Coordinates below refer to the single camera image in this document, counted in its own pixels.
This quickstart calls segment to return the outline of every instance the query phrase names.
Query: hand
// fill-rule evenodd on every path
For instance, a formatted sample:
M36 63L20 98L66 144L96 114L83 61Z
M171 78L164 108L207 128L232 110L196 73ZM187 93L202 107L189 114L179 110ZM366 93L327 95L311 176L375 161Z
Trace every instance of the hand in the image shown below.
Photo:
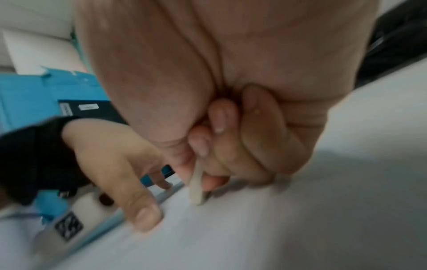
M165 161L156 147L129 126L96 119L69 122L62 137L82 172L123 209L136 229L146 232L160 222L161 210L140 182L148 174L157 186L171 187L161 173Z
M210 102L227 97L247 114L253 104L271 103L262 101L270 92L277 106L266 115L274 118L251 125L243 116L240 128L240 146L253 160L241 161L242 168L256 161L264 171L251 178L257 182L292 173L310 158L328 110L353 88L378 6L376 0L74 2L77 34L105 91L184 181L195 161L187 136ZM214 115L221 117L215 106ZM215 168L205 161L211 175L204 181L226 181L227 162L216 160Z

